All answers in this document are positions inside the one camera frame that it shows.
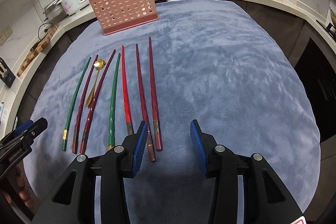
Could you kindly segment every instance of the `pink plastic basket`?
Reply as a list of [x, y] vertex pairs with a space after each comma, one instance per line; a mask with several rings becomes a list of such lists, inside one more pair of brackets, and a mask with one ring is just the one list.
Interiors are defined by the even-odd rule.
[[154, 0], [89, 0], [104, 35], [159, 18]]

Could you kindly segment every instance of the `green chopstick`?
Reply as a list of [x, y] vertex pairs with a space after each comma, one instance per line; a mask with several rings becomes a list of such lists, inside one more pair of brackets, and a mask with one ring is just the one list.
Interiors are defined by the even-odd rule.
[[109, 122], [109, 137], [108, 137], [108, 150], [115, 147], [115, 108], [116, 108], [116, 94], [117, 94], [117, 82], [118, 82], [118, 70], [119, 70], [120, 53], [118, 54], [117, 64], [115, 66], [112, 94], [111, 94], [111, 104], [110, 104], [110, 122]]
[[63, 131], [63, 141], [62, 141], [62, 150], [63, 151], [67, 150], [68, 135], [69, 135], [69, 128], [70, 128], [70, 122], [71, 122], [72, 112], [74, 111], [77, 94], [78, 94], [79, 88], [81, 86], [81, 83], [83, 81], [85, 72], [86, 72], [86, 70], [87, 70], [87, 68], [89, 66], [90, 61], [91, 61], [91, 57], [87, 60], [85, 66], [84, 66], [82, 75], [81, 75], [81, 77], [80, 77], [80, 79], [78, 81], [75, 93], [74, 93], [74, 95], [72, 97], [72, 100], [71, 100], [71, 104], [70, 104], [69, 112], [68, 112], [68, 116], [67, 116], [67, 121], [65, 123], [64, 131]]

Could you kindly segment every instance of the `wooden cutting board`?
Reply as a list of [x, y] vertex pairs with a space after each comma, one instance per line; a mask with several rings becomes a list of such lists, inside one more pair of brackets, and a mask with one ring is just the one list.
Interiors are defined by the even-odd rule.
[[33, 52], [30, 52], [26, 56], [25, 60], [23, 61], [22, 65], [21, 65], [21, 68], [19, 69], [19, 71], [16, 74], [18, 77], [20, 77], [23, 74], [23, 72], [26, 70], [26, 68], [28, 68], [28, 66], [35, 59], [35, 57], [38, 56], [39, 53], [42, 52], [43, 49], [48, 45], [48, 43], [50, 42], [51, 38], [55, 34], [58, 27], [59, 27], [59, 23], [54, 25], [48, 31], [47, 35], [40, 41], [40, 43], [37, 45], [36, 49]]

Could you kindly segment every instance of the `maroon chopstick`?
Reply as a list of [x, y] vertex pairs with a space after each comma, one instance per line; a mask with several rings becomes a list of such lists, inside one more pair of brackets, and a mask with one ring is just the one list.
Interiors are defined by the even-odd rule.
[[109, 69], [109, 66], [111, 64], [111, 61], [112, 61], [115, 53], [116, 53], [116, 50], [114, 49], [114, 51], [112, 52], [112, 54], [110, 56], [109, 61], [107, 62], [106, 66], [105, 66], [104, 72], [103, 72], [103, 74], [102, 74], [102, 76], [100, 78], [99, 84], [97, 86], [97, 90], [96, 90], [96, 92], [94, 94], [94, 97], [92, 99], [92, 102], [91, 102], [91, 105], [90, 105], [89, 114], [87, 116], [87, 121], [86, 121], [84, 132], [83, 132], [83, 138], [82, 138], [81, 150], [80, 150], [81, 154], [85, 153], [86, 146], [87, 146], [87, 140], [89, 138], [89, 131], [90, 131], [90, 127], [91, 127], [91, 123], [92, 123], [92, 118], [93, 118], [93, 112], [95, 111], [95, 107], [96, 107], [96, 104], [97, 104], [97, 99], [98, 99], [101, 87], [103, 85], [103, 81], [104, 81], [105, 75], [107, 73], [107, 70]]
[[163, 147], [162, 147], [162, 137], [161, 137], [159, 110], [158, 110], [158, 100], [156, 96], [151, 37], [149, 37], [149, 71], [150, 71], [150, 80], [151, 80], [152, 114], [153, 114], [155, 148], [157, 151], [161, 151]]
[[156, 157], [155, 157], [154, 148], [153, 148], [151, 129], [150, 129], [149, 122], [148, 122], [148, 113], [147, 113], [147, 107], [146, 107], [145, 93], [144, 93], [143, 84], [142, 84], [138, 44], [135, 45], [135, 48], [136, 48], [136, 65], [137, 65], [137, 71], [138, 71], [138, 83], [139, 83], [139, 94], [140, 94], [142, 119], [148, 124], [147, 149], [148, 149], [149, 160], [151, 162], [154, 162], [156, 161]]
[[86, 83], [85, 83], [85, 86], [84, 86], [84, 90], [83, 90], [83, 93], [82, 93], [82, 98], [81, 98], [81, 101], [80, 101], [79, 107], [78, 107], [78, 113], [77, 113], [77, 118], [76, 118], [75, 129], [73, 131], [73, 142], [72, 142], [72, 152], [74, 154], [77, 154], [77, 150], [78, 150], [78, 136], [79, 136], [79, 129], [80, 129], [80, 126], [81, 126], [81, 118], [82, 118], [82, 113], [83, 113], [85, 96], [86, 96], [87, 89], [89, 87], [89, 83], [90, 83], [90, 79], [91, 79], [93, 69], [95, 68], [94, 64], [97, 61], [97, 59], [98, 59], [98, 55], [96, 55], [96, 58], [93, 61], [91, 70], [89, 72], [89, 75], [87, 76]]

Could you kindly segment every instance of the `gray fuzzy blanket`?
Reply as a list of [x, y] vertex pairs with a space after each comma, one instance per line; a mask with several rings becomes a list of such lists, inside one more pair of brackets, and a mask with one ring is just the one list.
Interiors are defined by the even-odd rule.
[[[24, 159], [27, 178], [40, 198], [76, 157], [71, 153], [78, 104], [76, 100], [68, 150], [61, 150], [63, 129], [82, 68], [88, 57], [108, 60], [125, 45], [128, 92], [134, 130], [142, 120], [135, 44], [139, 44], [148, 115], [152, 107], [148, 36], [152, 37], [163, 151], [157, 162], [147, 151], [136, 178], [125, 180], [132, 224], [207, 223], [214, 180], [204, 179], [192, 150], [189, 125], [197, 119], [234, 153], [261, 153], [278, 173], [301, 210], [315, 193], [320, 171], [320, 135], [305, 89], [276, 42], [232, 2], [180, 0], [157, 4], [160, 19], [109, 36], [92, 23], [58, 61], [32, 115], [49, 126]], [[112, 81], [117, 58], [106, 75], [91, 126], [89, 157], [107, 150]], [[89, 90], [94, 81], [91, 79]], [[80, 139], [88, 109], [82, 116]], [[116, 144], [127, 135], [121, 69], [115, 114]], [[96, 223], [99, 216], [96, 191]], [[239, 221], [243, 217], [239, 201]]]

